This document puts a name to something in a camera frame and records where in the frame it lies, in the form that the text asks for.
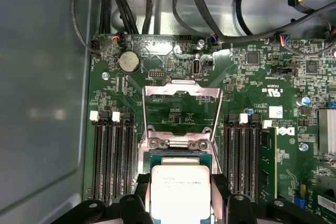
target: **white slot latch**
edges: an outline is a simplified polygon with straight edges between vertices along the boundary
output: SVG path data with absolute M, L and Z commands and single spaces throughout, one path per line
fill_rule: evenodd
M 239 124 L 242 124 L 242 123 L 248 123 L 248 114 L 247 113 L 239 114 Z
M 116 123 L 120 122 L 120 112 L 119 111 L 112 112 L 112 121 Z
M 272 120 L 263 120 L 262 122 L 263 122 L 263 123 L 262 123 L 262 124 L 263 124 L 263 125 L 262 125 L 262 126 L 263 126 L 263 127 L 262 127 L 263 129 L 267 129 L 267 128 L 272 127 Z
M 99 112 L 96 111 L 96 110 L 91 110 L 89 119 L 90 119 L 90 121 L 98 122 L 99 121 Z

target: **metal socket bracket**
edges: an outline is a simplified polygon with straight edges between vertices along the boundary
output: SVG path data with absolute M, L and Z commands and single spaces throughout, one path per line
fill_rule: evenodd
M 212 129 L 205 128 L 202 133 L 187 133 L 176 136 L 172 132 L 158 132 L 150 129 L 147 124 L 147 110 L 145 97 L 151 95 L 174 95 L 177 92 L 186 92 L 195 97 L 213 97 L 218 99 L 216 115 Z M 218 148 L 215 141 L 215 131 L 218 123 L 220 108 L 222 106 L 223 91 L 219 88 L 202 88 L 192 80 L 173 80 L 165 86 L 145 86 L 142 89 L 142 107 L 144 132 L 139 144 L 138 172 L 143 172 L 143 155 L 150 149 L 167 149 L 170 147 L 184 147 L 188 150 L 201 150 L 210 152 L 213 156 L 212 173 L 222 173 L 218 158 Z

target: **label sticker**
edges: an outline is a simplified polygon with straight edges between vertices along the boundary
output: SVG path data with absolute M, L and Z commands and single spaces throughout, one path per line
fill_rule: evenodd
M 317 202 L 320 206 L 327 208 L 328 210 L 336 213 L 336 204 L 326 198 L 323 198 L 322 196 L 317 196 Z
M 283 117 L 282 106 L 270 106 L 268 116 L 269 118 L 282 119 Z

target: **blue connector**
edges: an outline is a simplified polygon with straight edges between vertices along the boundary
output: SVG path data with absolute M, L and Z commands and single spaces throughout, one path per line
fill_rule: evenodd
M 306 201 L 302 199 L 299 195 L 294 196 L 294 204 L 299 206 L 300 208 L 305 208 Z

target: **gray side panel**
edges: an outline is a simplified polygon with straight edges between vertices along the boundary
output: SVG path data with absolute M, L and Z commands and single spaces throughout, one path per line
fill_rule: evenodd
M 84 32 L 93 2 L 77 4 Z M 70 0 L 0 4 L 0 223 L 50 223 L 81 202 L 85 51 Z

